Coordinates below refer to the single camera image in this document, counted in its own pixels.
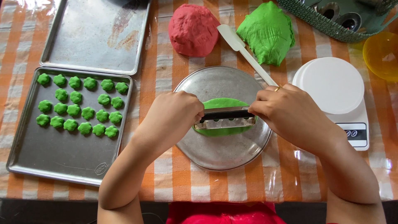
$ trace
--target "black handle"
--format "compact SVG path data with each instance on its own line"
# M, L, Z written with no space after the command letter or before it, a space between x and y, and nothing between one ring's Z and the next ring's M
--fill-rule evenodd
M230 118L253 118L254 114L248 112L248 110L234 110L234 111L223 111L205 113L205 116L200 120L201 122L206 120L219 120L219 119L230 119Z

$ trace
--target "hand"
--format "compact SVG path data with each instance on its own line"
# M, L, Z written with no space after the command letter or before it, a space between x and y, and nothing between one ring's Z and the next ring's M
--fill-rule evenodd
M316 105L308 93L291 84L277 92L269 86L257 93L249 113L259 116L279 136L313 153L314 150L347 140L347 136Z
M205 115L203 110L203 103L194 94L179 91L159 95L133 137L154 148L157 158L185 136Z

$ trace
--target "person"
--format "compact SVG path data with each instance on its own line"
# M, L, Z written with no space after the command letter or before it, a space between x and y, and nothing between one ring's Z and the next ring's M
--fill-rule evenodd
M204 116L203 110L198 98L184 91L154 100L99 187L99 224L143 223L138 191L146 168L184 137ZM328 185L327 223L386 223L374 173L350 145L344 130L325 116L308 93L291 84L269 86L257 93L248 111L282 138L319 157ZM173 207L174 203L169 224L284 223L266 207L193 202ZM250 220L236 218L251 212Z

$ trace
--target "gold ring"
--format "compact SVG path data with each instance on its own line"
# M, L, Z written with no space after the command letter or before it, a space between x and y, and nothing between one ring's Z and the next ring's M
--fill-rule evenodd
M282 88L282 87L279 86L278 88L276 88L276 89L274 90L274 92L278 91L280 88Z

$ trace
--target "green dough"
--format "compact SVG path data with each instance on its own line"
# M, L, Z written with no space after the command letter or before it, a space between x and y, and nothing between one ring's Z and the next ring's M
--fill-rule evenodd
M114 84L111 79L104 79L101 82L101 86L103 90L111 90L113 89Z
M66 110L66 112L68 112L68 114L71 116L77 115L79 113L79 111L80 111L80 107L77 104L69 105L68 109Z
M50 81L50 77L46 73L39 75L39 77L37 78L37 82L42 85L47 84L49 81Z
M114 124L119 123L122 120L122 115L119 111L112 112L109 115L109 120Z
M129 87L126 83L117 83L115 89L117 89L119 93L125 93L129 89Z
M115 137L117 134L117 128L115 128L113 125L109 126L109 128L105 129L105 135L108 137Z
M121 107L123 105L123 100L120 97L118 97L118 96L115 97L115 98L112 98L111 105L114 108L119 108L119 107Z
M66 90L59 88L55 91L55 98L59 101L66 100L66 98L68 98L68 94L66 93Z
M48 100L43 100L43 101L41 101L40 103L39 103L39 106L38 106L38 108L39 108L39 110L41 111L41 112L46 112L46 111L49 111L49 110L51 110L51 102L50 101L48 101Z
M262 3L247 15L236 33L249 44L259 64L279 66L295 45L290 17L272 1Z
M66 78L65 78L63 75L59 74L59 75L54 76L53 82L54 82L57 86L62 86L63 84L65 84Z
M109 113L104 111L103 109L100 109L97 113L96 113L96 118L103 122L104 120L108 119Z
M68 131L73 131L77 127L77 123L74 119L67 119L64 122L64 129Z
M94 116L94 110L91 107L86 107L82 109L82 117L86 120Z
M50 125L53 126L54 128L60 128L64 124L64 119L59 116L55 116L51 119Z
M215 98L203 103L205 109L214 109L221 107L231 106L248 106L247 103L232 98ZM218 128L218 129L203 129L195 130L205 136L218 137L218 136L229 136L234 134L240 134L250 130L253 126L248 127L236 127L236 128Z
M98 97L98 103L102 104L102 105L107 105L110 100L111 100L111 98L107 94L101 94Z
M80 87L80 79L79 79L79 77L75 76L75 77L70 78L70 79L69 79L69 85L70 85L72 88L78 88L78 87Z
M68 106L66 104L63 104L63 103L57 103L54 106L54 111L56 113L58 113L58 114L64 113L67 109L68 109Z
M84 82L84 87L88 89L92 89L97 85L97 81L91 77L85 78L83 82Z
M70 100L77 104L78 102L82 101L82 94L78 91L73 91L70 93Z
M77 127L77 130L79 130L82 135L88 134L91 130L91 124L89 122L81 123L79 127Z
M93 133L96 136L100 136L104 132L105 132L105 126L103 124L97 124L93 127Z
M48 115L45 114L40 114L37 118L36 118L36 123L40 126L44 126L46 125L48 122L50 121L50 117Z

